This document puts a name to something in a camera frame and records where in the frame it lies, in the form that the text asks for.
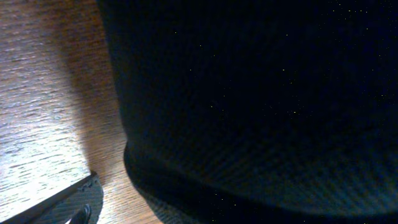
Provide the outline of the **black t-shirt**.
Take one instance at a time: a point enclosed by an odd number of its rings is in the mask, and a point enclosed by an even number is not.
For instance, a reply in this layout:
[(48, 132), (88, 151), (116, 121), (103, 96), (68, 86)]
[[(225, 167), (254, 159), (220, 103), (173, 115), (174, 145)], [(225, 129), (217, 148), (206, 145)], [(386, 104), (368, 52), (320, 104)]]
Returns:
[(397, 224), (397, 2), (101, 0), (164, 223)]

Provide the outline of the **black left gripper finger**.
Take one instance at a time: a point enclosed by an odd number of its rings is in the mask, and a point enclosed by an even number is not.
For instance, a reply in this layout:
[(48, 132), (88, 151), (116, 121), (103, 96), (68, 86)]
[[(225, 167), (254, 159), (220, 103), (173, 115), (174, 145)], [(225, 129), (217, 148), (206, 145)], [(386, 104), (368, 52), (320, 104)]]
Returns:
[(2, 224), (97, 224), (103, 188), (96, 172)]

